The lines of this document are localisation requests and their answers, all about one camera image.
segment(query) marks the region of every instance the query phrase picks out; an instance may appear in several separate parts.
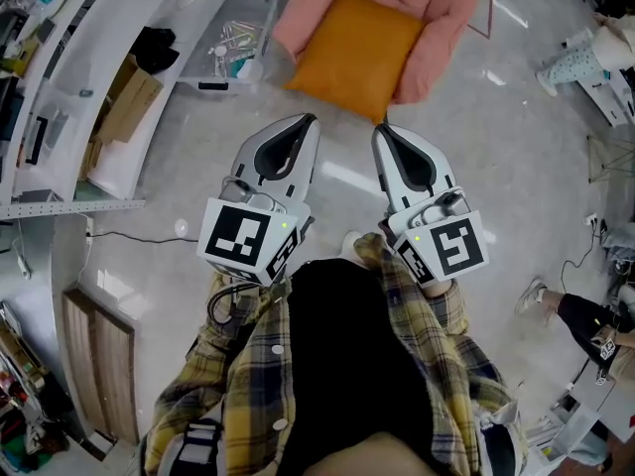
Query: transparent storage box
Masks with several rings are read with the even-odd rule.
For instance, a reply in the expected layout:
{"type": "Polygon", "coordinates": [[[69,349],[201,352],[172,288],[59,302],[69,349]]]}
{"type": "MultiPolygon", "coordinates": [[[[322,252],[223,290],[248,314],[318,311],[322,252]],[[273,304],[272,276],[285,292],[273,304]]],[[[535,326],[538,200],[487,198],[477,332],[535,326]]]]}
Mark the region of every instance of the transparent storage box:
{"type": "Polygon", "coordinates": [[[279,0],[225,0],[181,73],[200,91],[255,93],[279,0]]]}

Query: pink armchair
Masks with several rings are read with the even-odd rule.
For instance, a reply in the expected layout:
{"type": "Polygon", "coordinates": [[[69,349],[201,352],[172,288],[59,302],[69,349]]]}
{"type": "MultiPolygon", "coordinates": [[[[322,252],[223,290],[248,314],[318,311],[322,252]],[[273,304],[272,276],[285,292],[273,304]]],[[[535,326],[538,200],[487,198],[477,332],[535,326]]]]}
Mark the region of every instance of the pink armchair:
{"type": "MultiPolygon", "coordinates": [[[[274,29],[274,38],[294,61],[307,46],[332,0],[290,0],[274,29]]],[[[421,18],[426,27],[404,67],[394,102],[425,99],[443,74],[452,51],[474,12],[478,0],[374,0],[421,18]]],[[[390,38],[378,38],[381,41],[390,38]]]]}

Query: beige shirt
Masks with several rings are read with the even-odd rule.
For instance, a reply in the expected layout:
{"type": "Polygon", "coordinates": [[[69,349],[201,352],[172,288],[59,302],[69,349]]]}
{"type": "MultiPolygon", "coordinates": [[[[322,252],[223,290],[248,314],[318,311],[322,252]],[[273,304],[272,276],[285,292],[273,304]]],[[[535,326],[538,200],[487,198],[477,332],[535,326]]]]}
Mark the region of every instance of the beige shirt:
{"type": "Polygon", "coordinates": [[[621,346],[608,373],[619,385],[635,390],[635,349],[621,346]]]}
{"type": "Polygon", "coordinates": [[[606,70],[628,68],[635,64],[635,16],[609,18],[591,40],[597,61],[606,70]]]}

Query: shirt button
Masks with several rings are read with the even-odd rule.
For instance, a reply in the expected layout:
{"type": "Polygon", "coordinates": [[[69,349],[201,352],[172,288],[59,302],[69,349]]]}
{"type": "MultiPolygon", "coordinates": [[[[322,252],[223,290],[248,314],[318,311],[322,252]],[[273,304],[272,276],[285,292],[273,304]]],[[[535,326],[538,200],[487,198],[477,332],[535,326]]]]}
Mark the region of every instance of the shirt button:
{"type": "Polygon", "coordinates": [[[285,428],[287,425],[289,424],[289,422],[284,419],[283,417],[281,417],[280,419],[278,419],[275,423],[274,423],[274,430],[282,430],[283,428],[285,428]]]}

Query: black shorts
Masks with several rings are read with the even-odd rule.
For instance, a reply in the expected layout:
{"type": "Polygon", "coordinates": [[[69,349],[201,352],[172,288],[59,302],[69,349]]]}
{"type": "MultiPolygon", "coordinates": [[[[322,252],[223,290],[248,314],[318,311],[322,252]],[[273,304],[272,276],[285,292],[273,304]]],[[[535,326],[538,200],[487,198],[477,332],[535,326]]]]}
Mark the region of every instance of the black shorts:
{"type": "Polygon", "coordinates": [[[620,317],[610,308],[574,295],[565,295],[558,307],[558,315],[571,331],[571,335],[588,357],[600,368],[608,370],[613,363],[617,351],[608,360],[603,360],[598,347],[591,343],[591,338],[602,326],[609,325],[617,331],[628,332],[632,329],[632,321],[620,317]]]}

